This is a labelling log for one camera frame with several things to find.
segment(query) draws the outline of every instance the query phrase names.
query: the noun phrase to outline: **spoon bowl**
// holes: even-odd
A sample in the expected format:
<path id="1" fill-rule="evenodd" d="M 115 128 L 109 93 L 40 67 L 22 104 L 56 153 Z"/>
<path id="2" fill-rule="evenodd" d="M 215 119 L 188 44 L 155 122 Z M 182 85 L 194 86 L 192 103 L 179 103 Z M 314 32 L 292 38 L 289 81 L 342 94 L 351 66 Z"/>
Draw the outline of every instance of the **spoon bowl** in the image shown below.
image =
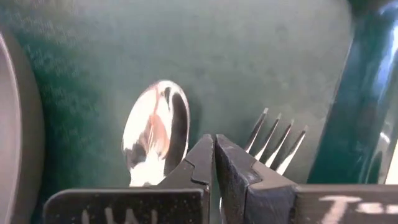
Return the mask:
<path id="1" fill-rule="evenodd" d="M 122 140 L 130 187 L 157 185 L 177 167 L 187 154 L 189 125 L 188 100 L 176 83 L 161 80 L 141 94 Z"/>

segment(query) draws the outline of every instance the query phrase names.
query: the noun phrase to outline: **fork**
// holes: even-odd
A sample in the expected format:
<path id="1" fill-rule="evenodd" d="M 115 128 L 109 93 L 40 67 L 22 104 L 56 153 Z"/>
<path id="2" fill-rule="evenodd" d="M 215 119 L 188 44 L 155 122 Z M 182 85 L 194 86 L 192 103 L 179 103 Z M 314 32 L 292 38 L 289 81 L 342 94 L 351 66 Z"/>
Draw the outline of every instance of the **fork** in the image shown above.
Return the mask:
<path id="1" fill-rule="evenodd" d="M 268 113 L 268 108 L 265 108 L 262 114 L 260 115 L 259 119 L 257 120 L 256 124 L 254 125 L 253 130 L 249 136 L 248 142 L 243 148 L 249 154 L 254 153 L 252 146 L 257 136 L 259 135 L 261 127 L 267 116 L 267 113 Z M 291 147 L 285 147 L 284 148 L 285 150 L 281 150 L 282 146 L 284 146 L 287 136 L 290 133 L 290 130 L 292 129 L 294 123 L 294 120 L 292 119 L 290 121 L 290 124 L 285 128 L 283 135 L 279 138 L 276 146 L 269 149 L 267 148 L 267 146 L 269 144 L 269 141 L 271 140 L 271 137 L 273 137 L 275 133 L 275 130 L 279 124 L 281 117 L 282 114 L 279 113 L 278 117 L 276 118 L 274 124 L 271 126 L 271 129 L 269 130 L 265 138 L 264 144 L 262 145 L 260 151 L 254 155 L 254 158 L 258 161 L 264 159 L 265 160 L 264 165 L 276 171 L 278 174 L 283 175 L 286 171 L 286 168 L 289 166 L 290 162 L 292 161 L 295 153 L 299 149 L 301 143 L 303 142 L 304 137 L 308 131 L 308 126 L 304 127 L 304 129 L 301 131 L 298 138 L 295 140 L 295 142 Z M 225 220 L 223 206 L 222 206 L 222 198 L 220 199 L 220 213 L 221 213 L 221 219 Z"/>

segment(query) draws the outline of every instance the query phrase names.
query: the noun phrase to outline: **gray plate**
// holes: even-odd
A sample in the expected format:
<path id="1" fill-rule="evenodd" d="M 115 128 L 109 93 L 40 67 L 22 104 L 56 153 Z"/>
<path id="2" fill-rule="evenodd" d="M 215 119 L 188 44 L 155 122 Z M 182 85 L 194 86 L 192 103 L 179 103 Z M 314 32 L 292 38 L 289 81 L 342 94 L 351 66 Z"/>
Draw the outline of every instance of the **gray plate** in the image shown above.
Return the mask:
<path id="1" fill-rule="evenodd" d="M 0 48 L 0 223 L 29 223 L 42 175 L 42 106 L 30 65 L 3 27 Z"/>

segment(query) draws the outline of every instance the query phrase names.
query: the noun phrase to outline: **green fabric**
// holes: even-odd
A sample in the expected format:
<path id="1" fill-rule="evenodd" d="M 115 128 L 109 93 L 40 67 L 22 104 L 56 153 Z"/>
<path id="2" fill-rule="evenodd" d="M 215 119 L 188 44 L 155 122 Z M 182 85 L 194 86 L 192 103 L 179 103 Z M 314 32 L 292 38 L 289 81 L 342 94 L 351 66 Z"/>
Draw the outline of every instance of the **green fabric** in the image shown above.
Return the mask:
<path id="1" fill-rule="evenodd" d="M 128 185 L 124 123 L 158 79 L 186 91 L 191 146 L 205 133 L 243 145 L 264 107 L 267 127 L 280 112 L 281 128 L 295 118 L 293 137 L 309 125 L 286 173 L 304 182 L 352 39 L 342 0 L 2 0 L 0 18 L 30 58 L 44 107 L 34 223 L 59 190 Z"/>

